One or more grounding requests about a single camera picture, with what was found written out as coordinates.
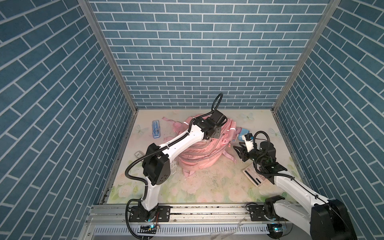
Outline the pink white calculator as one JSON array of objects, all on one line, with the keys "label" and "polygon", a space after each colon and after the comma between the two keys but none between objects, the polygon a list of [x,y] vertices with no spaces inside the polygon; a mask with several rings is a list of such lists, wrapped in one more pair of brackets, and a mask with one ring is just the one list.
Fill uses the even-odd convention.
[{"label": "pink white calculator", "polygon": [[243,169],[245,176],[258,188],[270,186],[270,182],[263,176],[256,172],[253,164],[250,164]]}]

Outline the pink student backpack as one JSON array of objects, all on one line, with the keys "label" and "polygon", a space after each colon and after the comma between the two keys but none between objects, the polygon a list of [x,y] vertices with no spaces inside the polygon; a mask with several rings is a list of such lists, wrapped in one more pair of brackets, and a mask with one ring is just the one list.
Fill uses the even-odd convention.
[{"label": "pink student backpack", "polygon": [[196,171],[211,167],[221,156],[236,163],[237,160],[227,152],[227,148],[235,142],[241,130],[234,120],[229,119],[222,126],[218,139],[202,140],[179,154],[176,161],[183,169],[184,176],[188,178]]}]

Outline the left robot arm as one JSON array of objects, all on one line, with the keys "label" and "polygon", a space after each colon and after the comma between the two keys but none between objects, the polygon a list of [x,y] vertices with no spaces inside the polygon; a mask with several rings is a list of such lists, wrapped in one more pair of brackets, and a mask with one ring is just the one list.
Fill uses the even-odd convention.
[{"label": "left robot arm", "polygon": [[139,203],[139,215],[147,222],[157,214],[160,186],[170,177],[173,162],[189,177],[226,155],[226,148],[237,136],[236,122],[216,109],[172,124],[178,135],[163,144],[151,144],[143,160],[145,192]]}]

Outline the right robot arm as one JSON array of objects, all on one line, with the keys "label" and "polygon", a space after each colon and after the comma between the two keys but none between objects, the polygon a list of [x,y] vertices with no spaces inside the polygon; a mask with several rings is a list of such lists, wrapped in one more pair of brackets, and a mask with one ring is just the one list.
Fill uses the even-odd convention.
[{"label": "right robot arm", "polygon": [[282,196],[264,202],[264,217],[269,221],[287,220],[311,236],[313,240],[355,240],[357,235],[347,207],[330,200],[296,180],[276,160],[276,149],[269,141],[257,146],[253,141],[241,142],[234,150],[242,161],[251,160],[257,174],[294,198],[298,205]]}]

